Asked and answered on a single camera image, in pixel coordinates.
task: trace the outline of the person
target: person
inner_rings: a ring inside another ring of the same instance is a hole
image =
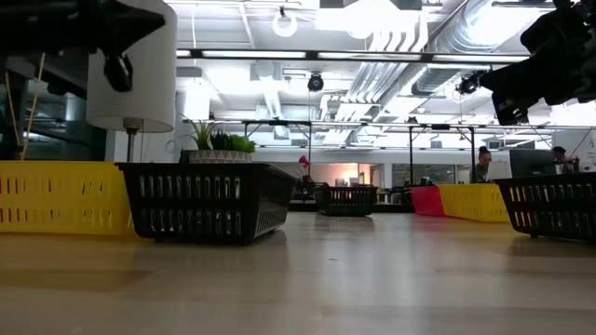
[[[493,155],[485,146],[481,147],[481,151],[478,154],[478,164],[476,165],[476,179],[472,180],[472,171],[469,171],[469,182],[485,182],[488,176],[488,167],[493,161]]]
[[[552,157],[555,160],[555,164],[561,165],[561,174],[574,173],[574,163],[567,158],[565,153],[567,151],[561,146],[552,148]]]

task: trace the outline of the potted plant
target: potted plant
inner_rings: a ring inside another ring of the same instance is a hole
[[[224,131],[213,132],[216,124],[203,122],[193,125],[195,134],[191,138],[196,143],[197,150],[189,153],[189,163],[249,163],[254,153],[255,142],[246,137],[230,135]]]

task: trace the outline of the table surface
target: table surface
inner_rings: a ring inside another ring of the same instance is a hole
[[[291,213],[250,247],[0,235],[2,334],[593,334],[596,248]]]

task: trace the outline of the yellow plastic basket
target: yellow plastic basket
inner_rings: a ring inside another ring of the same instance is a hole
[[[440,185],[445,215],[484,222],[509,222],[499,187],[495,184]]]
[[[0,233],[134,235],[113,163],[0,162]]]

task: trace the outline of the white lamp shade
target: white lamp shade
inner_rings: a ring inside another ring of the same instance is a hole
[[[125,118],[142,120],[142,132],[169,132],[176,119],[176,33],[178,18],[162,0],[120,0],[162,14],[166,25],[127,50],[133,67],[132,91],[116,92],[103,74],[102,53],[89,56],[87,121],[125,130]]]

